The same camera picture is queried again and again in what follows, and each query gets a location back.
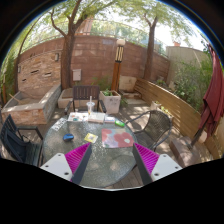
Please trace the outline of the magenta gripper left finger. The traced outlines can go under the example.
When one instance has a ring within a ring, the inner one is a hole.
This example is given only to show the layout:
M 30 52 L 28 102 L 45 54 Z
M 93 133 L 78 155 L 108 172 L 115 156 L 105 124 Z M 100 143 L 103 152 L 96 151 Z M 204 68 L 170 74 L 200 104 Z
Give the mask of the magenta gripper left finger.
M 57 153 L 41 169 L 79 185 L 91 153 L 92 144 L 86 143 L 66 154 Z

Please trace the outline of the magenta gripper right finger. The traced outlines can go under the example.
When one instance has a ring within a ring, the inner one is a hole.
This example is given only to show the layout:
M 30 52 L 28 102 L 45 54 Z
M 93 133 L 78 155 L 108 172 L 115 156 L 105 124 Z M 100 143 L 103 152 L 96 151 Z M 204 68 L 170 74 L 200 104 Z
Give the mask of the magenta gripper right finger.
M 133 155 L 144 185 L 182 169 L 169 155 L 157 154 L 138 143 L 133 144 Z

